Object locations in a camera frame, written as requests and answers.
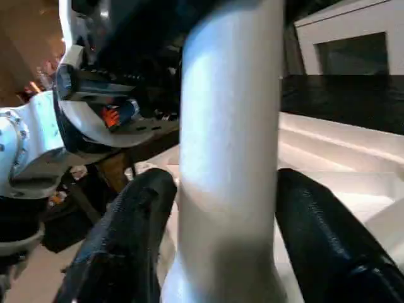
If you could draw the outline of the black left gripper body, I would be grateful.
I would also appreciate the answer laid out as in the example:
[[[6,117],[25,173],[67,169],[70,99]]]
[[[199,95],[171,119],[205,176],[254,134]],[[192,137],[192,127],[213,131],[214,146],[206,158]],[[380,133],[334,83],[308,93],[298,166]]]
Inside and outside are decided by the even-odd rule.
[[[228,1],[74,1],[78,88],[106,124],[179,115],[188,35]]]

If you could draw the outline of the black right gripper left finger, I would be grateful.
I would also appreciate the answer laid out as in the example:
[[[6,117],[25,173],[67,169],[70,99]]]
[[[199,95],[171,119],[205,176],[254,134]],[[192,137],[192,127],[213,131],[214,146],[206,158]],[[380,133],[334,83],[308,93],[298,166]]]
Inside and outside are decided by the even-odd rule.
[[[129,182],[82,242],[54,302],[159,302],[159,249],[176,193],[159,168]]]

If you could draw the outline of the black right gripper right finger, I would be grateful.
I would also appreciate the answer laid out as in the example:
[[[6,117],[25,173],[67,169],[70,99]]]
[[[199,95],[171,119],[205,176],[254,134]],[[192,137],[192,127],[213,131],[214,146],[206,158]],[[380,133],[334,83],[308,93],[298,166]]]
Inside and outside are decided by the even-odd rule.
[[[325,186],[277,173],[275,217],[304,302],[403,302],[403,273]]]

